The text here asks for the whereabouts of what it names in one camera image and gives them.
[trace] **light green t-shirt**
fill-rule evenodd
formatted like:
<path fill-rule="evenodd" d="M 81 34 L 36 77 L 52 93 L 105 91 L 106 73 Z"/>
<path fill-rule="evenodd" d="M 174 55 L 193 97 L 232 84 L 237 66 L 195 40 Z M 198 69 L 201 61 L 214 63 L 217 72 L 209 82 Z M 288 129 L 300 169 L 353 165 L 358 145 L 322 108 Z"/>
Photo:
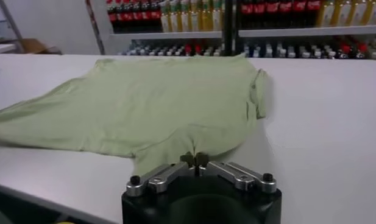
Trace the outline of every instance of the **light green t-shirt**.
<path fill-rule="evenodd" d="M 0 110 L 0 140 L 135 158 L 135 173 L 186 152 L 217 155 L 263 117 L 266 73 L 245 58 L 99 60 L 85 76 Z"/>

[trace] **black screw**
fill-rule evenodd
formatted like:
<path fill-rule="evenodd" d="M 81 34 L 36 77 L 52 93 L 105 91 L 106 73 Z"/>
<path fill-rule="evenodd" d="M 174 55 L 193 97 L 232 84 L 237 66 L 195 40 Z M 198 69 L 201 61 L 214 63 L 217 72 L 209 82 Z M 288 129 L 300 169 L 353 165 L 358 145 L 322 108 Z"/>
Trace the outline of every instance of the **black screw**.
<path fill-rule="evenodd" d="M 140 184 L 140 177 L 139 176 L 131 176 L 130 182 L 132 185 L 139 185 Z"/>
<path fill-rule="evenodd" d="M 273 181 L 273 175 L 271 173 L 264 173 L 263 174 L 263 181 L 272 182 Z"/>

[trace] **white wall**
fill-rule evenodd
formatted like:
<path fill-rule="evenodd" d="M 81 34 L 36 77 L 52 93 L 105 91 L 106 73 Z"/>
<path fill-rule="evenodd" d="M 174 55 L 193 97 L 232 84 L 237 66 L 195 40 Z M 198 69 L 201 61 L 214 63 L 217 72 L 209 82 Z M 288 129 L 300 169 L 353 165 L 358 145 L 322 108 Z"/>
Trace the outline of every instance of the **white wall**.
<path fill-rule="evenodd" d="M 85 0 L 4 0 L 23 38 L 36 38 L 64 54 L 97 54 Z"/>

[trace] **yellow bottle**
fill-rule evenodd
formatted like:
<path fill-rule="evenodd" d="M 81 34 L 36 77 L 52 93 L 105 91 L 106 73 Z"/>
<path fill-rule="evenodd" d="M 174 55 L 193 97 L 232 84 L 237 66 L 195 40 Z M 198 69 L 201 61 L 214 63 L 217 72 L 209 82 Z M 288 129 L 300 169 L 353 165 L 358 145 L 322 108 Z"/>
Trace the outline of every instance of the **yellow bottle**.
<path fill-rule="evenodd" d="M 346 26 L 352 5 L 349 0 L 338 1 L 332 19 L 333 26 Z"/>
<path fill-rule="evenodd" d="M 213 0 L 213 31 L 220 31 L 223 27 L 223 14 L 221 0 Z"/>
<path fill-rule="evenodd" d="M 376 0 L 370 0 L 363 18 L 363 24 L 376 25 Z"/>
<path fill-rule="evenodd" d="M 335 9 L 335 1 L 334 0 L 326 0 L 324 1 L 323 7 L 319 12 L 319 16 L 317 18 L 317 26 L 318 27 L 328 27 L 330 26 L 331 20 L 333 18 Z"/>
<path fill-rule="evenodd" d="M 192 31 L 192 19 L 189 0 L 182 0 L 181 2 L 181 20 L 182 32 Z"/>
<path fill-rule="evenodd" d="M 170 14 L 169 14 L 169 1 L 164 1 L 160 3 L 161 7 L 161 22 L 162 22 L 162 29 L 166 32 L 171 32 L 171 20 L 170 20 Z"/>
<path fill-rule="evenodd" d="M 199 0 L 191 0 L 192 31 L 202 31 L 202 9 Z"/>
<path fill-rule="evenodd" d="M 347 19 L 347 25 L 360 26 L 366 12 L 367 0 L 353 0 L 350 16 Z"/>
<path fill-rule="evenodd" d="M 182 31 L 182 19 L 181 19 L 181 10 L 180 10 L 180 1 L 173 0 L 170 2 L 171 7 L 171 29 L 173 32 Z"/>
<path fill-rule="evenodd" d="M 210 0 L 202 1 L 203 11 L 202 11 L 202 25 L 204 31 L 213 30 L 213 20 L 212 20 L 212 11 L 210 7 Z"/>

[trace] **bottle cap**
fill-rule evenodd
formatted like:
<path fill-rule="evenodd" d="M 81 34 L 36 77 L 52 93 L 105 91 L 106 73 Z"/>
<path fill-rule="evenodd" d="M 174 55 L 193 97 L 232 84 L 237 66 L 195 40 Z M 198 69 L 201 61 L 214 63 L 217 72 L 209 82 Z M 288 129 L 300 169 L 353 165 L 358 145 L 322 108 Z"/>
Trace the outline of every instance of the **bottle cap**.
<path fill-rule="evenodd" d="M 366 44 L 358 44 L 358 50 L 361 52 L 361 53 L 365 53 L 367 51 L 367 46 Z"/>

